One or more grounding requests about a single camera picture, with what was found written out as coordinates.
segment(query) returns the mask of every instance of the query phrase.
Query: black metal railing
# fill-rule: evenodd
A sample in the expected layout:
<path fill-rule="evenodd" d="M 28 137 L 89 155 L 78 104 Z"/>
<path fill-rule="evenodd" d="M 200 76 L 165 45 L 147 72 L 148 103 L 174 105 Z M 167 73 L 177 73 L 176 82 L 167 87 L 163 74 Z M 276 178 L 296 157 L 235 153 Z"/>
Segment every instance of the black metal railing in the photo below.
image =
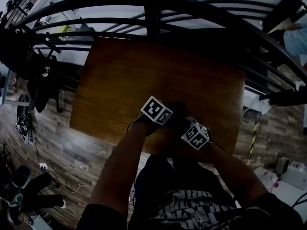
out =
<path fill-rule="evenodd" d="M 44 7 L 18 21 L 14 27 L 23 28 L 25 33 L 33 33 L 42 29 L 52 28 L 61 25 L 88 24 L 88 23 L 114 23 L 113 26 L 100 31 L 75 31 L 66 33 L 55 33 L 45 35 L 46 39 L 58 37 L 91 36 L 96 37 L 115 37 L 130 40 L 142 40 L 153 43 L 165 44 L 179 47 L 196 53 L 209 55 L 245 71 L 247 73 L 246 85 L 249 90 L 256 92 L 262 99 L 268 99 L 275 95 L 280 96 L 283 92 L 298 92 L 295 83 L 280 72 L 271 63 L 262 59 L 260 48 L 266 49 L 273 55 L 269 62 L 278 61 L 286 64 L 304 83 L 307 83 L 307 74 L 297 65 L 289 53 L 280 46 L 274 39 L 256 28 L 243 18 L 262 20 L 270 13 L 268 9 L 259 8 L 236 8 L 215 7 L 217 3 L 242 3 L 257 5 L 274 9 L 274 5 L 244 0 L 64 0 Z M 75 10 L 85 7 L 104 6 L 104 5 L 133 5 L 144 7 L 145 13 L 132 18 L 87 18 L 70 21 L 62 21 L 42 25 L 37 28 L 29 29 L 26 25 L 44 16 L 52 15 L 67 10 Z M 250 15 L 234 15 L 229 11 L 256 12 L 262 13 L 263 17 Z M 182 17 L 166 19 L 170 16 L 182 15 Z M 180 20 L 204 19 L 216 23 L 224 28 L 213 29 L 188 29 L 182 26 L 169 24 Z M 130 34 L 132 31 L 146 28 L 147 35 Z M 68 40 L 68 41 L 48 41 L 52 44 L 53 50 L 79 50 L 89 51 L 89 48 L 78 47 L 78 45 L 91 45 L 91 40 Z M 56 47 L 56 45 L 72 45 L 74 47 Z M 270 74 L 276 76 L 279 81 L 269 77 Z"/>
<path fill-rule="evenodd" d="M 28 15 L 37 0 L 10 0 L 8 10 L 3 16 L 6 21 L 5 27 L 9 27 L 10 24 L 15 24 L 19 20 Z"/>

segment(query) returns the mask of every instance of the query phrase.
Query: cable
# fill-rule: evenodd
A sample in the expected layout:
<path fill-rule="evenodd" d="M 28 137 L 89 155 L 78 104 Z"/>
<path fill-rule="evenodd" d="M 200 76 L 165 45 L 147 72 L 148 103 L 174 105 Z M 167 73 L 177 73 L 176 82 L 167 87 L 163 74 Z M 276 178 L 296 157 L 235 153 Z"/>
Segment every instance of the cable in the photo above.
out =
<path fill-rule="evenodd" d="M 294 206 L 296 206 L 296 205 L 298 205 L 298 202 L 304 197 L 304 196 L 306 196 L 307 195 L 307 193 L 304 193 L 303 195 L 301 195 L 299 198 L 298 198 L 298 200 L 296 200 L 296 202 L 292 205 L 292 208 L 294 207 Z"/>
<path fill-rule="evenodd" d="M 302 204 L 302 203 L 305 203 L 305 202 L 307 202 L 307 199 L 305 199 L 305 200 L 303 200 L 303 201 L 301 201 L 301 202 L 298 202 L 298 203 L 292 205 L 292 208 L 294 208 L 295 206 L 298 206 L 298 205 L 300 205 L 300 204 Z"/>
<path fill-rule="evenodd" d="M 134 122 L 135 122 L 135 121 L 133 121 L 131 124 L 128 125 L 128 127 L 127 127 L 127 133 L 128 133 L 128 130 L 129 130 L 130 126 L 131 126 L 131 125 L 134 125 Z"/>
<path fill-rule="evenodd" d="M 83 186 L 87 186 L 87 187 L 89 187 L 89 188 L 94 189 L 93 187 L 84 184 L 84 185 L 80 185 L 80 186 L 77 188 L 77 190 L 74 191 L 74 192 L 72 192 L 72 191 L 70 191 L 70 190 L 67 190 L 66 187 L 64 186 L 63 182 L 62 182 L 61 179 L 59 178 L 58 174 L 54 171 L 54 169 L 52 169 L 50 166 L 49 166 L 49 168 L 50 168 L 50 169 L 52 170 L 52 172 L 57 176 L 57 178 L 58 178 L 59 182 L 62 184 L 63 188 L 64 188 L 67 192 L 69 192 L 69 193 L 71 193 L 71 194 L 74 194 L 74 193 L 78 192 L 78 190 L 79 190 L 81 187 L 83 187 Z"/>
<path fill-rule="evenodd" d="M 36 144 L 35 144 L 35 143 L 34 143 L 34 146 L 35 146 L 35 148 L 36 148 L 38 166 L 40 167 L 38 149 L 37 149 L 37 146 L 36 146 Z"/>
<path fill-rule="evenodd" d="M 258 122 L 258 116 L 261 114 L 261 112 L 259 112 L 256 116 L 256 122 Z"/>
<path fill-rule="evenodd" d="M 133 198 L 132 198 L 132 204 L 133 204 L 133 208 L 135 206 L 134 200 L 135 200 L 135 180 L 133 181 L 133 187 L 134 187 L 134 194 L 133 194 Z"/>
<path fill-rule="evenodd" d="M 209 143 L 218 146 L 220 149 L 224 150 L 224 152 L 227 153 L 227 150 L 225 148 L 223 148 L 222 146 L 220 146 L 219 144 L 215 143 L 214 141 L 208 141 Z"/>
<path fill-rule="evenodd" d="M 257 95 L 255 96 L 254 100 L 251 102 L 251 104 L 248 106 L 248 108 L 246 108 L 246 109 L 242 112 L 241 116 L 243 116 L 243 115 L 251 108 L 251 106 L 254 104 L 254 102 L 255 102 L 256 99 L 259 99 L 259 96 L 257 96 Z"/>

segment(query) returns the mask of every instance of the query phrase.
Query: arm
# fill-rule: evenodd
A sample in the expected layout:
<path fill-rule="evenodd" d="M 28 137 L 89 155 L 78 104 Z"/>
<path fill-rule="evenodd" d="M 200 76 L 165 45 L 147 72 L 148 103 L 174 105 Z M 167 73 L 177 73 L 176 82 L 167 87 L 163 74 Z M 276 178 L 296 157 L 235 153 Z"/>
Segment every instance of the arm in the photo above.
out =
<path fill-rule="evenodd" d="M 140 161 L 148 125 L 136 123 L 113 149 L 106 161 L 89 204 L 110 207 L 128 214 L 128 198 Z"/>
<path fill-rule="evenodd" d="M 246 205 L 268 193 L 254 172 L 241 161 L 215 145 L 210 145 L 205 152 L 240 205 Z"/>
<path fill-rule="evenodd" d="M 294 31 L 294 30 L 297 30 L 297 29 L 302 29 L 303 26 L 301 24 L 296 24 L 296 23 L 292 23 L 291 25 L 289 25 L 286 30 L 287 31 Z"/>

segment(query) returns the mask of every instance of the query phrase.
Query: person in blue shirt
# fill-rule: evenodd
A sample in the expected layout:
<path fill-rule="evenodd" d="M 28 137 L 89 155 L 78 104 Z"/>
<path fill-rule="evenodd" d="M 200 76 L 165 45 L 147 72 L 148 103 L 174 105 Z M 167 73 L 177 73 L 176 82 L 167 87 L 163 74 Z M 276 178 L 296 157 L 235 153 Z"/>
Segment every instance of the person in blue shirt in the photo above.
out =
<path fill-rule="evenodd" d="M 268 34 L 283 46 L 291 56 L 307 55 L 307 23 L 293 23 L 286 30 Z"/>

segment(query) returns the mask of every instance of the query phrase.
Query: yellow and black striped pole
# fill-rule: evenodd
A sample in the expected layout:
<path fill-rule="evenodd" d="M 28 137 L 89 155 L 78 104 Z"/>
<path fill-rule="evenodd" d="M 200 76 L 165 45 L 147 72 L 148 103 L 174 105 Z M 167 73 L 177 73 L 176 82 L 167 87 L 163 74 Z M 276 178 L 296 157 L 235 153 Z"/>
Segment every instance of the yellow and black striped pole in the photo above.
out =
<path fill-rule="evenodd" d="M 253 151 L 254 151 L 254 144 L 255 144 L 255 140 L 256 140 L 256 131 L 257 131 L 258 115 L 257 115 L 257 117 L 256 117 L 256 122 L 255 122 L 255 126 L 254 126 L 253 139 L 252 139 L 251 146 L 250 146 L 250 151 L 249 151 L 249 155 L 248 155 L 248 161 L 247 161 L 247 163 L 246 163 L 247 166 L 249 166 L 249 164 L 250 164 L 251 155 L 253 154 Z"/>

